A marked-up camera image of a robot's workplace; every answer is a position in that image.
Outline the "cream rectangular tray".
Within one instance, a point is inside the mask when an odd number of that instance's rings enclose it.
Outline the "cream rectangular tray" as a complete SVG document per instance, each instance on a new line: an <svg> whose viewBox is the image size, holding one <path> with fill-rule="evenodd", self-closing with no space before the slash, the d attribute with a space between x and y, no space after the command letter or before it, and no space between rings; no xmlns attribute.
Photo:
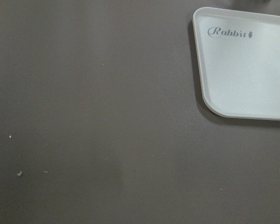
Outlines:
<svg viewBox="0 0 280 224"><path fill-rule="evenodd" d="M225 118L280 121L280 16L202 7L193 30L206 106Z"/></svg>

